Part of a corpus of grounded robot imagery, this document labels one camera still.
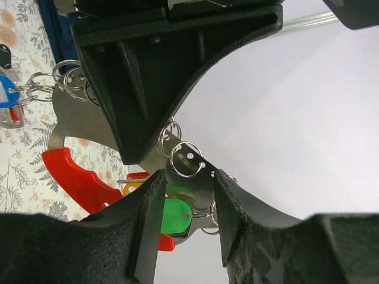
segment blue fabric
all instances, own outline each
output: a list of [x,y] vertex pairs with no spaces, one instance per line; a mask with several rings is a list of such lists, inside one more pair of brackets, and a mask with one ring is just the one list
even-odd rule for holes
[[[78,59],[70,25],[80,20],[58,15],[54,0],[37,0],[40,7],[41,17],[52,47],[55,62],[67,59]],[[73,65],[63,66],[59,71],[66,73]]]

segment padlock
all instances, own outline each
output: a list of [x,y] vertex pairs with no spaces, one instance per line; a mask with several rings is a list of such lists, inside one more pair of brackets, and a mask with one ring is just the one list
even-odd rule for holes
[[0,108],[0,127],[20,128],[24,124],[24,111],[20,103],[13,108]]

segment red plastic grip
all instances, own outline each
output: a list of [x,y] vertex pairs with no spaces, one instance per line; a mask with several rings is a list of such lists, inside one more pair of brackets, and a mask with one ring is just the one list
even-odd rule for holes
[[57,183],[88,213],[96,213],[123,197],[118,190],[102,182],[93,171],[79,167],[71,158],[70,149],[42,153],[47,170]]

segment white label on key tag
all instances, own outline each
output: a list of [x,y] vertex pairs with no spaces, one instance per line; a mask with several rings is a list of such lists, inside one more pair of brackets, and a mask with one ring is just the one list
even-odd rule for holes
[[2,82],[0,82],[0,102],[8,102],[8,96],[5,92],[4,86],[2,85]]

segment white wall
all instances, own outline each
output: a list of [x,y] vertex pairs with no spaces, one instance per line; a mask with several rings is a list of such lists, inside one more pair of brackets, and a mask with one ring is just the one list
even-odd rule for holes
[[[327,8],[287,0],[285,19]],[[185,140],[270,205],[299,218],[379,211],[379,28],[273,37],[223,59],[175,119]],[[159,253],[155,283],[227,283],[218,236]]]

